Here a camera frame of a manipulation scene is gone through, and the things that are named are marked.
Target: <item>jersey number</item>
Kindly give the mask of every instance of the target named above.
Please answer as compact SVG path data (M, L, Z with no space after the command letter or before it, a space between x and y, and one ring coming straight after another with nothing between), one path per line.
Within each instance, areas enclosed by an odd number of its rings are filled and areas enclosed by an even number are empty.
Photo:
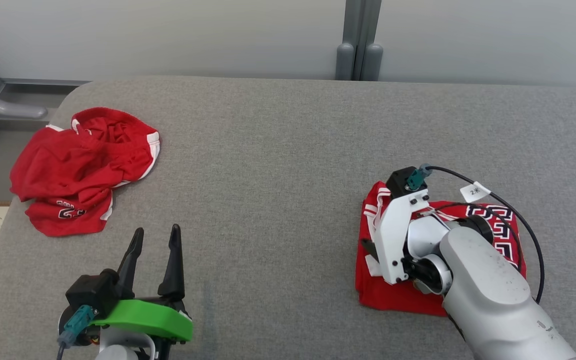
M78 218L84 214L86 214L86 210L71 209L67 207L59 210L59 219Z

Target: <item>teal connector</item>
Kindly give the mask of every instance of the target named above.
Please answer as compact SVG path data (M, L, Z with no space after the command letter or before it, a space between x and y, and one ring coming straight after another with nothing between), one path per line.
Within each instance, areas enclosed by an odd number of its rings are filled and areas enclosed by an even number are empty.
M424 179L427 178L433 171L427 170L428 164L423 164L419 166L418 169L412 171L410 176L406 179L407 187L411 191L418 191L418 189L424 184Z
M77 337L84 331L95 317L95 311L89 305L80 306L63 326L63 332L57 338L57 344L64 349L70 349Z

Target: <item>red jersey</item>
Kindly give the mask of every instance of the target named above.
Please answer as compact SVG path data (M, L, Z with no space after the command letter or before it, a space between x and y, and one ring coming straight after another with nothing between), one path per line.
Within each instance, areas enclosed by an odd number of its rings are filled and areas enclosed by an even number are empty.
M415 289L412 281L404 281L398 284L387 283L382 276L372 276L370 267L374 267L376 262L372 255L366 251L361 244L362 239L372 240L371 233L374 233L375 219L381 217L384 210L391 202L391 191L386 184L378 181L366 196L361 206L361 221L359 223L359 242L357 244L357 259L354 285L359 292L359 303L377 310L397 310L400 312L420 313L436 316L446 316L442 307L443 298L436 294L423 294ZM448 205L450 201L430 202L430 207L415 212L411 220L421 217L422 212ZM505 219L516 234L517 217L507 207L503 205L493 205L489 203L479 203L487 207L492 212ZM493 246L508 262L515 267L521 263L521 275L526 277L526 262L519 256L519 246L521 244L514 239L512 232L496 216L487 214L486 210L466 205L455 205L439 210L436 214L444 221L452 221L457 218L466 218L471 215L480 215L488 221L492 228L494 239Z
M112 189L153 169L160 135L137 117L107 107L73 115L71 129L48 125L25 146L10 171L10 191L34 199L25 214L49 237L102 231Z

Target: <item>gray fabric surface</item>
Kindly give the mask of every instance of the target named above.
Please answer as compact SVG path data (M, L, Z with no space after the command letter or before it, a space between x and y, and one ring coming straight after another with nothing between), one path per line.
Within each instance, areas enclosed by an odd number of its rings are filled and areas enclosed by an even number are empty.
M482 182L530 221L546 262L542 306L576 349L576 88L141 77L76 89L53 123L98 106L157 128L161 155L114 192L98 234L45 237L13 201L0 231L0 360L52 359L64 291L117 267L138 226L134 289L156 294L173 223L195 323L174 360L470 359L448 319L368 309L355 291L362 199L423 162ZM464 186L439 173L428 182L434 199L458 200Z

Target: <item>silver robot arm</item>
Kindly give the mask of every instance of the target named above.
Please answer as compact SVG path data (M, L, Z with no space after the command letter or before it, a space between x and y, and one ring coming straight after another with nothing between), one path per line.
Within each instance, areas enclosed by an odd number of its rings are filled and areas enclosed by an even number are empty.
M395 171L391 202L366 250L387 283L413 281L424 294L443 296L443 308L476 360L576 360L576 353L533 300L528 282L493 246L486 220L444 222L428 207L425 183L413 191Z
M467 227L453 228L438 250L439 255L432 254L433 264L452 274L449 285L442 285L443 308L475 359L576 359L550 316L533 300L525 278L482 235Z

